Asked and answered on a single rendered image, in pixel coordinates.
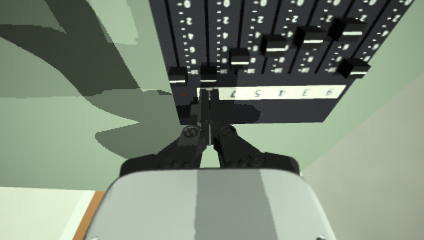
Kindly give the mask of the black lighting desk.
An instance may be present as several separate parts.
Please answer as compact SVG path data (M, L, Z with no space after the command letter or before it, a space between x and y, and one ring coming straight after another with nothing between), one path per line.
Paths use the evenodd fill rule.
M210 125L217 88L230 124L324 122L415 0L148 1L180 125L200 89Z

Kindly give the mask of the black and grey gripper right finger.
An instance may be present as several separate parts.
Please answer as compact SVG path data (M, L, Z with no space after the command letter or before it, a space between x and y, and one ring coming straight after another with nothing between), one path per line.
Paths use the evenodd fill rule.
M229 122L228 104L219 103L219 88L210 90L210 131L220 167L275 167L300 175L299 164L293 157L263 153L238 136Z

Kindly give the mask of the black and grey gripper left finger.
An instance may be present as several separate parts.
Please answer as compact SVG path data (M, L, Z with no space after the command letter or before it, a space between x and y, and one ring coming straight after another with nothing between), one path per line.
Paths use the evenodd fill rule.
M123 162L119 177L143 169L200 168L203 151L209 145L209 95L200 89L199 103L191 104L189 126L178 139L158 154L131 158Z

